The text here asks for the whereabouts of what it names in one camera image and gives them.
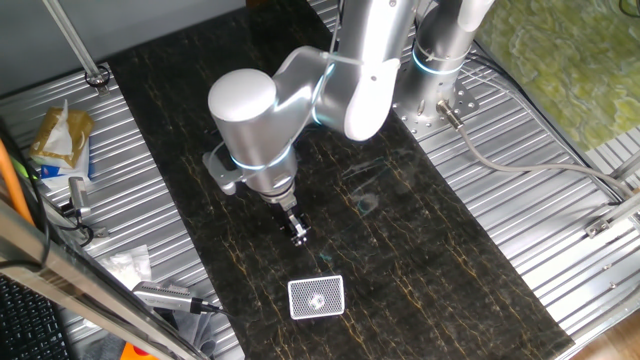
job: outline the metal pole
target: metal pole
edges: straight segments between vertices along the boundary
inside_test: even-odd
[[[0,202],[0,229],[1,258],[26,256],[36,262],[42,258],[43,234],[4,202]],[[77,245],[64,247],[51,242],[43,271],[6,268],[2,272],[159,359],[172,359],[171,352],[185,360],[207,359],[82,249],[75,250]]]
[[[64,12],[64,9],[62,9],[62,6],[60,6],[58,0],[42,0],[42,2],[47,7],[47,10],[49,10],[49,13],[51,13],[51,17],[53,17],[53,20],[55,20],[56,24],[58,24],[58,27],[60,28],[60,31],[62,31],[64,37],[67,39],[69,46],[71,46],[73,52],[76,53],[76,56],[78,57],[78,60],[80,60],[84,71],[87,72],[91,83],[98,85],[96,86],[98,94],[101,96],[108,94],[109,88],[106,84],[103,86],[99,86],[100,84],[105,82],[105,79],[100,73],[98,66],[96,66],[95,62],[93,62],[91,55],[82,43],[80,36],[78,36],[76,29],[73,27],[73,24],[71,24],[71,21],[67,17],[67,14]]]

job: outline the cable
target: cable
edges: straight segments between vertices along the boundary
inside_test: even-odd
[[[486,52],[486,51],[482,48],[482,46],[481,46],[477,41],[475,41],[475,40],[474,40],[474,43],[475,43],[475,45],[476,45],[476,46],[477,46],[481,51]],[[531,99],[531,97],[529,97],[529,95],[528,95],[528,94],[527,94],[527,92],[522,88],[522,86],[520,86],[520,84],[519,84],[519,83],[518,83],[518,82],[517,82],[517,81],[516,81],[516,80],[515,80],[511,75],[509,75],[509,73],[507,73],[507,71],[506,71],[506,70],[504,70],[504,69],[503,69],[503,68],[502,68],[498,63],[496,63],[493,59],[491,59],[491,58],[489,58],[489,57],[487,57],[487,56],[485,56],[485,55],[479,54],[479,53],[469,53],[469,54],[467,55],[467,59],[468,59],[468,60],[470,60],[470,61],[473,61],[473,62],[475,62],[475,63],[478,63],[478,64],[480,64],[480,65],[482,65],[482,66],[484,66],[484,67],[486,67],[486,68],[489,68],[489,69],[491,69],[491,70],[495,71],[496,73],[498,73],[499,75],[501,75],[503,78],[505,78],[505,79],[509,82],[509,84],[510,84],[511,86],[513,86],[513,87],[515,88],[515,90],[516,90],[516,91],[517,91],[517,92],[518,92],[518,93],[519,93],[519,94],[520,94],[520,95],[521,95],[521,96],[522,96],[522,97],[527,101],[528,106],[531,106],[531,107],[533,108],[533,110],[534,110],[534,111],[536,111],[536,113],[537,113],[537,114],[538,114],[538,115],[539,115],[539,116],[540,116],[544,121],[546,121],[546,125],[550,124],[549,119],[547,119],[547,117],[544,115],[544,113],[540,110],[540,108],[536,105],[536,103]],[[478,71],[478,70],[479,70],[479,69],[472,69],[472,72],[476,72],[476,71]],[[519,97],[512,95],[510,90],[503,89],[502,87],[500,87],[500,86],[498,86],[498,85],[496,85],[496,84],[494,84],[494,83],[492,83],[492,82],[490,82],[490,81],[488,81],[488,80],[485,80],[485,79],[482,79],[482,78],[478,78],[478,77],[476,77],[476,76],[473,76],[472,74],[468,73],[468,72],[467,72],[467,71],[465,71],[464,69],[462,69],[462,71],[463,71],[463,72],[465,72],[467,75],[469,75],[469,76],[473,77],[473,78],[474,78],[474,79],[476,79],[476,80],[482,81],[482,82],[487,83],[487,84],[489,84],[489,85],[492,85],[492,86],[494,86],[494,87],[496,87],[496,88],[498,88],[498,89],[501,89],[502,91],[505,91],[505,92],[506,92],[506,94],[507,94],[507,95],[509,95],[512,99],[516,100],[516,101],[517,101],[517,102],[518,102],[518,103],[519,103],[519,104],[520,104],[520,105],[521,105],[521,106],[522,106],[522,107],[523,107],[523,108],[524,108],[524,109],[529,113],[529,115],[531,115],[535,120],[537,120],[538,122],[540,122],[540,121],[538,120],[538,117],[537,117],[537,116],[534,116],[534,115],[531,113],[531,111],[529,110],[528,106],[527,106],[527,105],[525,105],[525,104],[520,100],[520,98],[519,98]],[[560,145],[560,146],[561,146],[565,151],[567,151],[568,153],[573,154],[573,156],[578,160],[578,162],[580,162],[580,163],[581,163],[581,165],[583,165],[583,166],[584,166],[584,164],[587,164],[587,161],[585,161],[585,160],[582,158],[582,156],[580,156],[580,154],[579,154],[579,153],[576,153],[573,149],[571,149],[570,147],[568,147],[567,145],[565,145],[565,144],[564,144],[564,143],[562,143],[562,142],[559,142],[558,144],[559,144],[559,145]]]
[[[529,172],[529,171],[542,171],[542,170],[550,170],[550,169],[572,170],[572,171],[577,171],[577,172],[581,172],[587,175],[593,175],[597,178],[600,178],[610,183],[611,185],[614,185],[618,189],[622,190],[629,197],[633,197],[634,195],[633,191],[629,190],[628,187],[626,187],[624,184],[622,184],[618,180],[612,178],[611,176],[605,175],[599,171],[596,171],[581,165],[540,164],[540,165],[531,165],[531,166],[505,166],[505,165],[499,165],[499,164],[493,163],[487,158],[485,158],[484,156],[482,156],[482,154],[480,154],[480,152],[476,149],[476,147],[473,146],[473,144],[471,143],[471,140],[469,139],[469,136],[467,135],[467,132],[464,130],[464,127],[459,128],[458,133],[460,133],[460,136],[462,136],[462,139],[469,147],[469,150],[471,150],[471,152],[476,156],[476,158],[481,163],[483,163],[484,165],[492,169],[495,169],[498,171],[506,171],[506,172]]]
[[[11,267],[17,267],[17,266],[28,268],[33,272],[38,272],[42,270],[42,266],[40,266],[40,264],[34,261],[29,261],[29,260],[9,260],[9,261],[1,262],[0,270],[11,268]]]
[[[87,225],[81,224],[80,226],[87,231],[87,240],[82,244],[80,244],[80,247],[85,247],[91,244],[91,242],[93,241],[94,233],[93,233],[93,229],[88,227]]]
[[[468,76],[476,79],[476,80],[485,82],[485,83],[487,83],[489,85],[493,85],[496,88],[498,88],[498,89],[500,89],[502,91],[505,91],[506,93],[509,93],[509,90],[503,89],[500,86],[489,82],[488,80],[480,79],[480,78],[472,75],[471,73],[467,72],[464,69],[461,69],[461,71],[464,72],[465,74],[467,74]],[[513,97],[512,96],[512,98],[514,100],[518,101],[518,103],[520,103],[520,106],[522,106],[525,110],[527,110],[526,106],[524,106],[524,104],[517,97]],[[483,164],[485,164],[485,165],[487,165],[487,166],[489,166],[489,167],[491,167],[493,169],[500,170],[500,171],[510,171],[510,172],[540,171],[540,170],[545,170],[545,169],[573,170],[573,171],[578,171],[578,172],[586,173],[586,174],[589,174],[589,175],[593,175],[593,176],[595,176],[595,177],[597,177],[599,179],[602,179],[602,180],[610,183],[611,185],[614,185],[615,187],[619,188],[620,190],[624,191],[624,193],[626,195],[628,195],[629,197],[632,197],[634,195],[634,193],[631,190],[629,190],[629,188],[627,186],[625,186],[624,184],[622,184],[618,180],[612,178],[609,175],[603,174],[601,172],[598,172],[596,170],[593,170],[591,168],[588,168],[588,167],[585,167],[585,166],[582,166],[582,165],[573,165],[573,164],[540,164],[540,165],[533,165],[533,166],[513,167],[513,166],[503,166],[503,165],[498,165],[498,164],[492,163],[489,160],[487,160],[486,158],[482,157],[482,155],[476,150],[476,148],[473,146],[473,144],[469,140],[469,137],[467,136],[466,131],[463,128],[460,128],[458,130],[458,132],[460,132],[460,135],[462,136],[462,138],[467,143],[467,146],[469,146],[469,149],[476,155],[478,160],[480,160],[480,162],[482,162]]]
[[[18,162],[22,164],[22,166],[26,169],[27,175],[28,175],[27,178],[29,179],[29,183],[31,184],[31,188],[33,189],[33,193],[35,194],[35,198],[38,203],[38,210],[40,212],[40,224],[38,224],[38,229],[40,229],[40,231],[44,233],[44,245],[42,249],[43,255],[42,255],[42,259],[40,260],[40,264],[38,265],[41,270],[42,268],[44,268],[47,262],[47,258],[49,257],[49,250],[51,249],[51,238],[49,233],[50,231],[49,220],[47,219],[47,212],[44,208],[44,201],[42,200],[42,195],[40,194],[36,181],[34,180],[34,179],[37,179],[38,176],[35,170],[33,170],[33,168],[29,166],[29,164],[27,164],[27,161],[25,160],[24,155],[22,155],[22,151],[20,151],[20,147],[18,146],[18,144],[16,144],[13,138],[8,134],[8,132],[6,131],[6,128],[4,127],[4,123],[0,123],[0,140],[2,140],[3,143],[6,143],[14,150],[15,152],[14,158],[16,158]],[[0,269],[5,269],[8,267],[14,267],[14,266],[26,266],[25,261],[9,260],[9,261],[0,263]]]
[[[215,306],[215,305],[211,305],[211,304],[202,304],[202,305],[200,306],[200,309],[201,309],[202,311],[205,311],[205,312],[212,312],[212,313],[216,313],[216,314],[223,314],[223,315],[226,315],[226,316],[227,316],[228,318],[230,318],[230,319],[234,319],[234,320],[241,321],[241,320],[240,320],[240,319],[238,319],[237,317],[235,317],[235,316],[233,316],[233,315],[229,314],[228,312],[226,312],[226,311],[222,310],[221,308],[219,308],[218,306]]]
[[[625,0],[619,0],[618,1],[618,8],[620,9],[620,12],[623,15],[626,15],[630,18],[634,18],[634,19],[638,19],[640,18],[640,0],[636,0],[636,9],[638,10],[638,14],[632,14],[630,12],[628,12],[627,10],[624,9],[624,6],[622,6],[622,2]]]
[[[76,216],[76,226],[74,227],[67,227],[67,226],[59,226],[58,225],[58,229],[63,230],[63,231],[76,231],[76,230],[84,230],[87,232],[87,240],[85,242],[83,242],[82,244],[80,244],[80,247],[85,247],[87,245],[89,245],[94,238],[94,232],[93,229],[90,228],[89,226],[83,224],[80,221],[80,218],[78,216]]]
[[[16,175],[16,170],[13,168],[11,158],[9,157],[7,148],[4,146],[4,142],[2,140],[0,140],[0,172],[2,172],[4,182],[7,184],[7,190],[11,196],[13,208],[18,214],[20,214],[20,216],[22,216],[22,218],[27,220],[27,222],[36,226],[33,222],[33,218],[31,217],[31,213],[29,212],[29,207],[27,206],[27,201],[24,198],[22,188],[20,187],[18,175]]]

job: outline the plastic bag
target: plastic bag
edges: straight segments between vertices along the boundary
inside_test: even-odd
[[[47,139],[47,143],[44,144],[43,151],[58,155],[73,154],[73,142],[69,134],[69,123],[67,123],[68,117],[69,105],[65,99],[62,112],[58,115],[58,122],[56,122],[56,125],[51,129],[51,134]]]
[[[152,280],[147,245],[117,253],[99,263],[129,290],[141,281]]]

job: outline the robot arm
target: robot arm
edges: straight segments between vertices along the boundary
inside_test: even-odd
[[[428,31],[423,32],[433,37],[434,26],[454,20],[456,29],[477,28],[473,16],[479,11],[476,5],[488,4],[488,9],[492,2],[443,0],[446,6],[438,8],[454,9],[455,16],[440,20],[438,15],[433,21],[425,18],[421,29],[425,27]],[[258,192],[281,212],[281,226],[296,245],[306,241],[308,226],[293,194],[297,171],[293,142],[314,121],[355,141],[367,140],[378,132],[391,108],[402,49],[418,6],[418,0],[342,3],[344,18],[338,18],[341,27],[334,34],[334,40],[339,38],[337,52],[301,47],[273,77],[253,69],[236,70],[216,81],[209,93],[211,115],[237,166],[232,171],[225,169],[213,151],[203,156],[209,173],[226,194],[235,193],[236,182]],[[462,33],[464,36],[452,44],[457,49],[459,43],[468,42],[468,50],[475,29]],[[438,50],[452,47],[448,41],[440,41],[443,48]]]

